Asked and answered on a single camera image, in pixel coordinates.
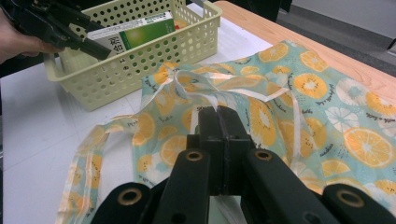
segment wooden table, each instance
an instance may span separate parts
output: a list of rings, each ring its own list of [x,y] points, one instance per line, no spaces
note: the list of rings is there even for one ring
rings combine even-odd
[[[299,43],[315,51],[332,68],[354,78],[389,103],[396,105],[396,94],[394,94],[396,90],[395,77],[349,58],[338,51],[329,49],[318,42],[294,33],[232,3],[218,1],[215,4],[223,10],[223,18],[243,27],[248,32],[273,45],[285,39]]]

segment white wall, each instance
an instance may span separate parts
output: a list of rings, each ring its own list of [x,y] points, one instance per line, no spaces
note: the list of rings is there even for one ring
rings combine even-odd
[[[396,38],[396,0],[293,0],[292,4]]]

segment cardboard box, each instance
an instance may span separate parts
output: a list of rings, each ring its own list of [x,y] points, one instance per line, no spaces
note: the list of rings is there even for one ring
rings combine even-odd
[[[112,57],[174,31],[175,24],[172,14],[167,11],[92,31],[87,33],[87,37],[112,49],[108,56]]]

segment gray floor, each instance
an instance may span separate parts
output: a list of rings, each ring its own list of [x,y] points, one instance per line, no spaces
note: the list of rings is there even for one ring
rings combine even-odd
[[[396,77],[396,56],[387,51],[392,38],[295,6],[276,23]]]

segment white table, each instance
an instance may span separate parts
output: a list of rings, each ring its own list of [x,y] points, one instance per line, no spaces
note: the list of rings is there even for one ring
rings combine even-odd
[[[246,57],[270,46],[221,19],[218,53],[203,63]],[[1,92],[4,223],[53,223],[79,143],[95,124],[138,112],[141,91],[87,112],[58,83],[48,81],[44,65],[39,64],[2,78]],[[100,184],[102,199],[119,184],[133,181],[131,160],[125,153],[122,149],[106,151]],[[112,172],[119,174],[120,170],[122,174],[112,175],[108,181]]]

